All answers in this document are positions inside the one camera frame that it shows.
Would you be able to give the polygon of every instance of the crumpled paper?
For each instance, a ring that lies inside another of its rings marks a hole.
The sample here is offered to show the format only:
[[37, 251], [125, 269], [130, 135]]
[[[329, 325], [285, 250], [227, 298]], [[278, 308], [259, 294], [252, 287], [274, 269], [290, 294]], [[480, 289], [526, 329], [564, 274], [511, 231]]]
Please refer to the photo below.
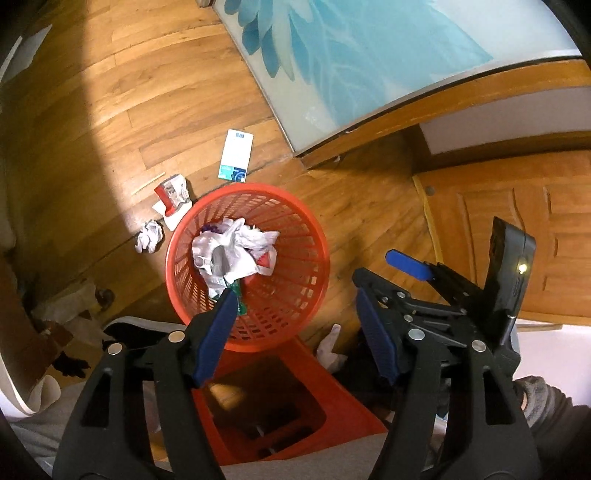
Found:
[[147, 250], [149, 254], [156, 251], [156, 247], [164, 238], [162, 227], [156, 220], [146, 222], [138, 233], [137, 243], [135, 244], [135, 251], [141, 253]]

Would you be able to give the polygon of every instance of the wooden stick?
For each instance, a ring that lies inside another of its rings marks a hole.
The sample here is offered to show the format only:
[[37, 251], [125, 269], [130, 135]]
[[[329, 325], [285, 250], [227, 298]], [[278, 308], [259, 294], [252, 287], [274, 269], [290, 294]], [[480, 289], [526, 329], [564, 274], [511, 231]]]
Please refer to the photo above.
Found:
[[144, 183], [141, 187], [136, 188], [133, 192], [131, 192], [131, 195], [135, 195], [136, 193], [138, 193], [140, 190], [143, 190], [144, 188], [146, 188], [148, 185], [150, 185], [150, 183], [152, 183], [153, 181], [158, 180], [159, 178], [162, 178], [166, 175], [166, 172], [163, 171], [160, 175], [156, 175], [152, 180], [148, 180], [146, 183]]

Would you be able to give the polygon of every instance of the glass cabinet door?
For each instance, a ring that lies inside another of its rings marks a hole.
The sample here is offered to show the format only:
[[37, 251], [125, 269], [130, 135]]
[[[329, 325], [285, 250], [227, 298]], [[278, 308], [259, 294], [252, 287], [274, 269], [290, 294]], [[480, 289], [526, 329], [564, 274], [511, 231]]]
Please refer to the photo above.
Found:
[[541, 0], [216, 0], [295, 152], [483, 70], [578, 56]]

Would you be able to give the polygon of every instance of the mesh trash basket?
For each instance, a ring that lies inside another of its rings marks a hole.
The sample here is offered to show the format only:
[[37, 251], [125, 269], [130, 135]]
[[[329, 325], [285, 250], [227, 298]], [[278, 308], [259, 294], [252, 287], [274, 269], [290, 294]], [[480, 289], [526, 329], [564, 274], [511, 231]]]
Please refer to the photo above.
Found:
[[224, 217], [280, 232], [273, 275], [242, 279], [247, 313], [237, 318], [226, 343], [237, 352], [274, 348], [297, 335], [320, 307], [330, 271], [326, 238], [303, 203], [270, 185], [237, 183], [201, 198], [174, 231], [166, 256], [168, 295], [185, 324], [214, 305], [193, 264], [191, 243], [205, 223]]

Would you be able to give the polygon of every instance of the wooden door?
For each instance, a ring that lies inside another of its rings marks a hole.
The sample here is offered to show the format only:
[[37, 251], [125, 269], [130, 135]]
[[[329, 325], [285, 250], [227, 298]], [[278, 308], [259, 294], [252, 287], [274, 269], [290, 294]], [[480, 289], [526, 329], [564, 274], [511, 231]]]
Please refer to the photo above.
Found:
[[415, 183], [438, 261], [484, 285], [499, 216], [537, 242], [520, 317], [591, 325], [591, 151], [445, 168]]

